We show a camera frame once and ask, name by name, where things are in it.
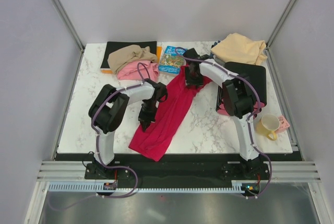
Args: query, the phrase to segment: white wall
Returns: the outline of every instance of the white wall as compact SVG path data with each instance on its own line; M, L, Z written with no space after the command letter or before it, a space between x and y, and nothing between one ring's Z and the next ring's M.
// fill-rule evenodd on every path
M61 0L84 43L268 40L289 0Z
M0 222L23 223L80 53L50 0L0 0Z
M334 0L298 0L272 46L303 155L334 207Z

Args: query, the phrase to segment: cup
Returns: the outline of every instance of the cup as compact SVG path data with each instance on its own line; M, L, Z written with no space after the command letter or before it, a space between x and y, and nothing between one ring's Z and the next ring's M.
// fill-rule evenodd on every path
M280 120L275 115L266 114L257 123L255 131L260 135L266 136L268 139L276 140L277 135L275 131L279 127L280 127Z

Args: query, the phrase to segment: folded pink towel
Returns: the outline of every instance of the folded pink towel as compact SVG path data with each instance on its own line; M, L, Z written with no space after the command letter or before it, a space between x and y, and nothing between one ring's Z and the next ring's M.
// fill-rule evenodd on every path
M137 69L137 65L139 62L143 63L146 66L148 73L150 74L151 80L157 82L159 76L158 64L152 63L151 61L134 61L127 64L125 67L122 68L122 70L117 73L117 79L141 80ZM142 65L139 65L139 70L144 78L148 78L147 72Z

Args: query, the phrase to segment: mug handle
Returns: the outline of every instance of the mug handle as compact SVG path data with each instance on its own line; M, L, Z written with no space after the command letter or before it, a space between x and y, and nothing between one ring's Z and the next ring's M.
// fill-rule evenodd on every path
M272 131L267 135L267 138L270 139L270 140L277 140L277 135L274 131Z

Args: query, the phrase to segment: folded yellow cloth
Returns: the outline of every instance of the folded yellow cloth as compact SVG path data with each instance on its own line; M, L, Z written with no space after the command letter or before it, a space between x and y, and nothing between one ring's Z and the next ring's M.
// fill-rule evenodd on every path
M111 54L108 57L108 64L111 71L117 74L127 64L134 61L151 61L158 62L158 58L155 54L150 53L150 47L140 48L138 45L129 45L121 48Z
M253 41L241 34L233 33L214 46L211 52L224 62L261 65L267 59L263 54L265 48L264 40Z

